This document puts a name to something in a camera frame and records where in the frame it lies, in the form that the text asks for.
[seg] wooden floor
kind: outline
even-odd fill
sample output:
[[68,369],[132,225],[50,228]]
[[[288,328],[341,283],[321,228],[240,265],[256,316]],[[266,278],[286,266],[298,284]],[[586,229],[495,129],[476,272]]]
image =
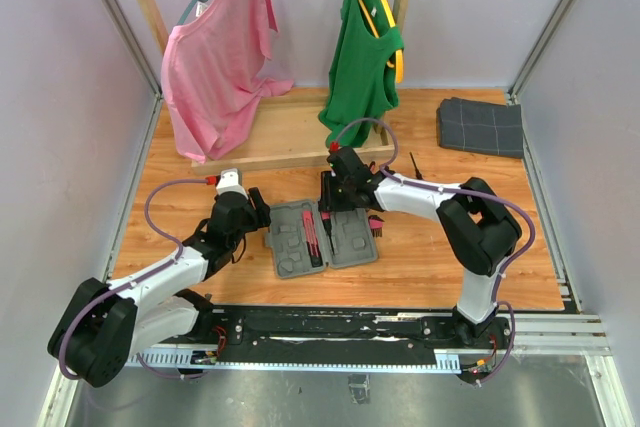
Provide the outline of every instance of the wooden floor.
[[[300,95],[300,90],[291,95]],[[400,107],[389,113],[400,141],[393,169],[413,176],[412,151],[426,180],[455,183],[471,176],[485,179],[494,191],[526,210],[538,236],[531,250],[509,269],[499,298],[518,309],[563,308],[553,267],[538,221],[523,164],[519,160],[441,149],[436,144],[435,112],[449,97],[504,103],[497,90],[404,90]],[[317,198],[321,168],[244,174],[245,188],[259,187],[269,204]],[[187,160],[175,152],[166,109],[151,145],[114,277],[122,277],[166,256],[173,244],[146,225],[143,205],[148,193],[167,180],[194,177]],[[208,217],[213,187],[175,186],[158,194],[152,205],[154,221],[178,238],[190,235]],[[453,256],[441,227],[402,213],[384,213],[383,237],[377,239],[380,258],[373,264],[281,280],[276,277],[264,234],[247,236],[243,260],[193,290],[213,294],[214,303],[288,304],[360,307],[449,308],[460,293],[462,268]]]

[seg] gray towel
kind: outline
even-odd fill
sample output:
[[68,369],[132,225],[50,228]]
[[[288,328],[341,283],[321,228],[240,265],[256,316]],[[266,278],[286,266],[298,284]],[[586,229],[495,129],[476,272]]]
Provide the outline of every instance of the gray towel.
[[522,159],[519,105],[504,106],[454,97],[436,113],[438,145],[448,149]]

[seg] white wall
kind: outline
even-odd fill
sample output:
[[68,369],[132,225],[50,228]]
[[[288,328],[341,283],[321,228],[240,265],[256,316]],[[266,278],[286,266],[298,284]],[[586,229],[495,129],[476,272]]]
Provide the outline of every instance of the white wall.
[[[342,0],[274,0],[282,35],[271,71],[299,85],[325,85]],[[507,87],[558,0],[411,0],[405,87]],[[161,56],[135,0],[120,0],[152,63]],[[189,0],[157,0],[175,24]]]
[[0,0],[0,424],[33,425],[49,336],[104,270],[151,94],[100,0]]
[[521,96],[560,244],[640,420],[640,0],[577,0]]

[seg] gray plastic case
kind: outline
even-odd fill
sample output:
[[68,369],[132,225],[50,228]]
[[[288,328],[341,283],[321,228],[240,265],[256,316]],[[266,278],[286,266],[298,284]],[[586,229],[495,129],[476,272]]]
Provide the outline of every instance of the gray plastic case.
[[[322,265],[313,267],[307,249],[307,241],[302,223],[302,212],[310,210],[318,237]],[[267,247],[273,251],[276,275],[281,279],[322,272],[327,265],[342,269],[354,265],[367,264],[378,259],[378,250],[369,229],[369,219],[364,209],[332,214],[333,245],[322,225],[318,203],[298,200],[271,206],[271,226],[265,235]]]

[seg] green clothing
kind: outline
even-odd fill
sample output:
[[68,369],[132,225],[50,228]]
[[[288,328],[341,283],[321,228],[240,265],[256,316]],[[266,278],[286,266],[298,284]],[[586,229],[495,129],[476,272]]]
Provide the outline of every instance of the green clothing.
[[[380,0],[363,2],[380,38],[373,35],[358,0],[343,0],[342,28],[329,70],[329,99],[318,115],[320,122],[331,129],[327,146],[349,122],[361,117],[379,118],[398,106],[396,71],[386,64],[396,50],[404,47],[402,37],[397,27],[389,28]],[[356,125],[342,136],[340,144],[361,147],[370,129],[369,122]]]

